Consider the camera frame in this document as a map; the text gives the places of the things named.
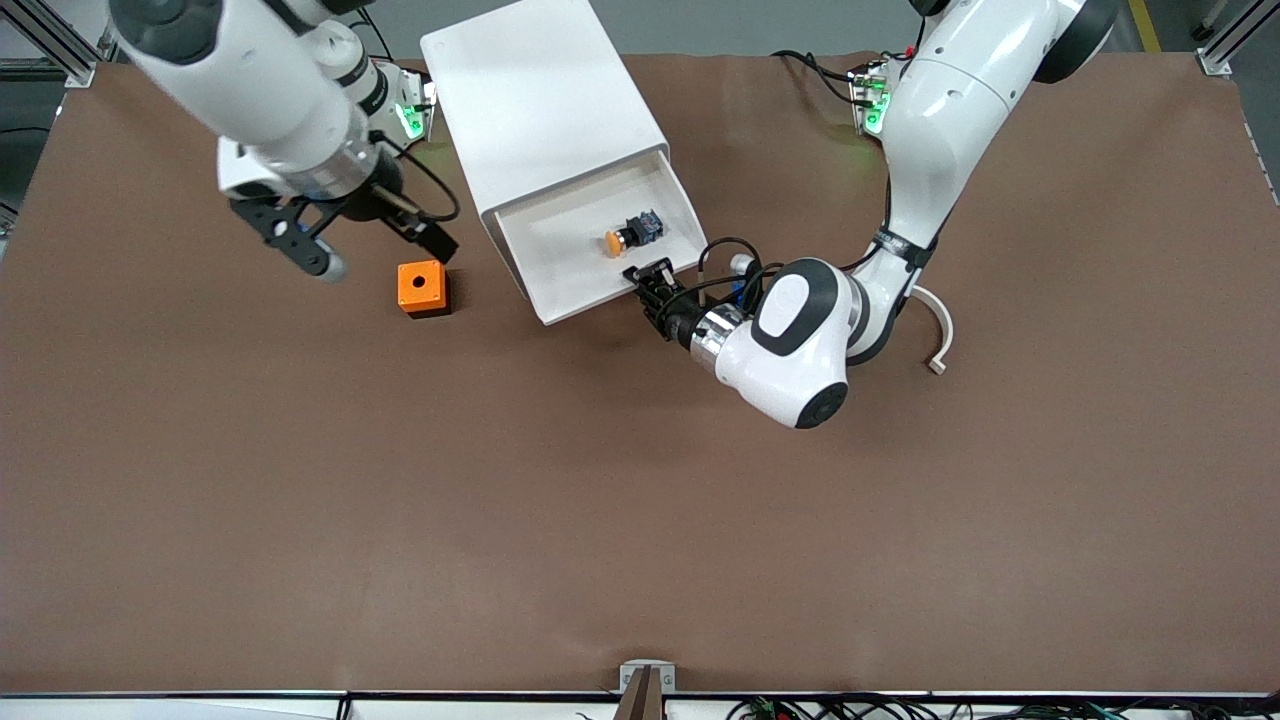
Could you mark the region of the white plastic tray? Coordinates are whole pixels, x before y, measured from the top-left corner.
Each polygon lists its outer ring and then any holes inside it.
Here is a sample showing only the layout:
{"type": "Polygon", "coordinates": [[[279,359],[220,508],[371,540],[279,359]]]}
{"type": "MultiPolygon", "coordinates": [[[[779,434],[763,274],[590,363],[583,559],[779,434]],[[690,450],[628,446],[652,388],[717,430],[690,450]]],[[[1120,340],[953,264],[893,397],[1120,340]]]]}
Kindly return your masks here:
{"type": "Polygon", "coordinates": [[[497,243],[540,322],[562,322],[632,290],[623,272],[667,259],[696,264],[707,236],[666,152],[654,150],[498,208],[497,243]],[[605,233],[653,211],[663,233],[653,243],[611,255],[605,233]]]}

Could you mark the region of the orange push button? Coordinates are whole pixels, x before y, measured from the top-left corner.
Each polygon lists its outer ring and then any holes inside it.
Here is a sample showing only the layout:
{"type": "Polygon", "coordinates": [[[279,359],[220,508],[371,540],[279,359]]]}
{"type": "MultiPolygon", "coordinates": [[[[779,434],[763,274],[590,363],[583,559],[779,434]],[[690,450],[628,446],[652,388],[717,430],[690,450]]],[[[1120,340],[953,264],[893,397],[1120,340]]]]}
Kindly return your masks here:
{"type": "Polygon", "coordinates": [[[609,258],[620,258],[628,250],[657,242],[664,233],[666,224],[655,211],[641,211],[630,217],[622,227],[605,232],[605,252],[609,258]]]}

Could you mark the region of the white drawer cabinet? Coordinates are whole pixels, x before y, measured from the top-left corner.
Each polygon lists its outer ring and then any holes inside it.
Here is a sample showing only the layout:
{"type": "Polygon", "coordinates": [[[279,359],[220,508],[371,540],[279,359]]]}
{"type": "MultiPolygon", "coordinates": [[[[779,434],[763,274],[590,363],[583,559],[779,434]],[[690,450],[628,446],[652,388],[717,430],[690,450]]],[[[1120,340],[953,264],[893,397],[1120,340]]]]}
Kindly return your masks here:
{"type": "Polygon", "coordinates": [[[669,145],[590,0],[517,0],[420,49],[476,213],[669,145]]]}

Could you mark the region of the orange box with round hole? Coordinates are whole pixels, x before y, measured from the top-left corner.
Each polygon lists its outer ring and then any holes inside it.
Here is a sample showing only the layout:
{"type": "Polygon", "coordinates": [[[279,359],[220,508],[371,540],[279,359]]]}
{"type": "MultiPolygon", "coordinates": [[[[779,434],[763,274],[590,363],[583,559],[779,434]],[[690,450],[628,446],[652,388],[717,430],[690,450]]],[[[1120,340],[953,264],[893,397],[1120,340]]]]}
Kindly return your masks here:
{"type": "Polygon", "coordinates": [[[396,297],[401,311],[412,319],[451,315],[451,278],[445,265],[434,259],[399,264],[396,297]]]}

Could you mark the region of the aluminium frame profile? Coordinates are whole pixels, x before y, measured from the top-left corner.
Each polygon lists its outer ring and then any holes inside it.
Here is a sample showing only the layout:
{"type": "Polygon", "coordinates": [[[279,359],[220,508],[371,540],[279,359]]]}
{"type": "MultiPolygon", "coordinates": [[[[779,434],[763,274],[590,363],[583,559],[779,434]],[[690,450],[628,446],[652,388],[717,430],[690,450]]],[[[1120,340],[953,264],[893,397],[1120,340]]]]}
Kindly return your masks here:
{"type": "Polygon", "coordinates": [[[1196,58],[1206,76],[1230,76],[1230,60],[1280,13],[1280,0],[1242,0],[1242,9],[1225,20],[1224,13],[1234,1],[1213,0],[1192,29],[1196,58]]]}
{"type": "Polygon", "coordinates": [[[40,58],[0,55],[0,79],[51,79],[63,76],[67,88],[88,88],[96,69],[115,53],[111,26],[90,41],[49,0],[0,0],[0,20],[38,50],[40,58]]]}

